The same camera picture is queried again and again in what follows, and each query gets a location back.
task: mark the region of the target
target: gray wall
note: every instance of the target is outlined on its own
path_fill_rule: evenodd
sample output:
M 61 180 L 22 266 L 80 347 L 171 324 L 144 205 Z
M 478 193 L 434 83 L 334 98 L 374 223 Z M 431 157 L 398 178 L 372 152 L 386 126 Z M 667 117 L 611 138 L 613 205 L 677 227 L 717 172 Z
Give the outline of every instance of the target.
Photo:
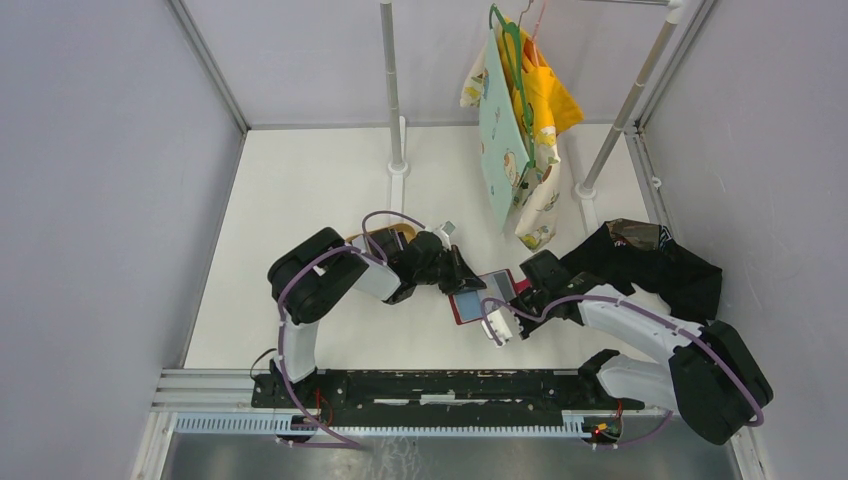
M 0 65 L 0 478 L 126 478 L 239 134 L 164 1 L 0 2 Z
M 648 125 L 687 246 L 724 267 L 720 316 L 775 389 L 777 478 L 848 476 L 848 2 L 722 1 Z
M 528 1 L 497 3 L 517 20 Z M 542 3 L 525 15 L 526 29 Z M 186 4 L 252 124 L 387 120 L 377 0 Z M 477 120 L 476 109 L 459 107 L 459 91 L 486 41 L 491 4 L 394 1 L 400 107 L 410 121 Z M 615 117 L 665 15 L 657 6 L 549 1 L 538 42 L 587 119 Z

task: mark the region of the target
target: cartoon print fabric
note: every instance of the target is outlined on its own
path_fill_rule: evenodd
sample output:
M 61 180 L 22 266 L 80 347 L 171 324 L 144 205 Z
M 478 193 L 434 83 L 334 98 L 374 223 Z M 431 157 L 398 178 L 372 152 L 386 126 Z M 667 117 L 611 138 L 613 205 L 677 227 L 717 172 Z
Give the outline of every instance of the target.
M 489 42 L 479 73 L 467 83 L 475 92 L 480 106 L 480 164 L 489 203 L 497 225 L 503 228 L 530 159 L 515 123 L 494 31 L 489 31 Z
M 489 32 L 489 43 L 494 37 L 497 43 L 497 53 L 500 58 L 499 72 L 504 73 L 506 88 L 512 99 L 511 108 L 503 110 L 512 115 L 499 118 L 498 128 L 507 123 L 514 124 L 516 128 L 523 128 L 523 123 L 517 121 L 523 114 L 520 95 L 512 88 L 512 79 L 509 78 L 509 67 L 506 64 L 506 49 L 508 48 L 511 58 L 514 47 L 507 42 L 505 45 L 500 35 L 500 27 L 496 26 Z M 534 160 L 535 166 L 521 173 L 521 180 L 516 185 L 512 195 L 512 206 L 520 211 L 518 225 L 515 234 L 530 250 L 542 248 L 551 238 L 556 235 L 557 208 L 556 204 L 560 198 L 561 183 L 561 159 L 557 151 L 557 136 L 565 130 L 583 120 L 583 112 L 579 105 L 566 90 L 565 86 L 557 78 L 553 70 L 548 66 L 540 51 L 534 52 L 534 45 L 526 32 L 521 32 L 522 42 L 522 82 L 524 84 L 525 98 L 533 110 L 533 138 L 535 140 Z M 484 123 L 483 104 L 485 97 L 493 94 L 493 89 L 500 85 L 493 85 L 491 78 L 495 68 L 488 62 L 489 44 L 480 52 L 477 60 L 471 68 L 471 72 L 465 80 L 460 95 L 460 105 L 480 106 L 481 133 L 487 132 L 482 126 Z M 494 129 L 488 130 L 492 137 Z M 485 152 L 489 152 L 489 145 L 484 145 Z M 513 185 L 513 169 L 509 166 L 511 160 L 503 158 L 504 175 Z

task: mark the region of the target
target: black fabric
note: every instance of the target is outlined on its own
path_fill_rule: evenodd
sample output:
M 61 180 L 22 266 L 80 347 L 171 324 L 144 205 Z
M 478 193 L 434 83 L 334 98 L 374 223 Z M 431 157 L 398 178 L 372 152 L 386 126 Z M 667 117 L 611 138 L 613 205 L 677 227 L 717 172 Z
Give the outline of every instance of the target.
M 640 233 L 655 227 L 653 241 L 633 241 L 621 234 L 622 225 Z M 705 324 L 716 317 L 721 269 L 678 245 L 665 227 L 631 220 L 607 222 L 560 264 L 571 275 L 589 272 L 601 277 L 624 295 L 635 293 L 631 283 L 657 293 L 671 307 L 671 315 L 682 320 Z

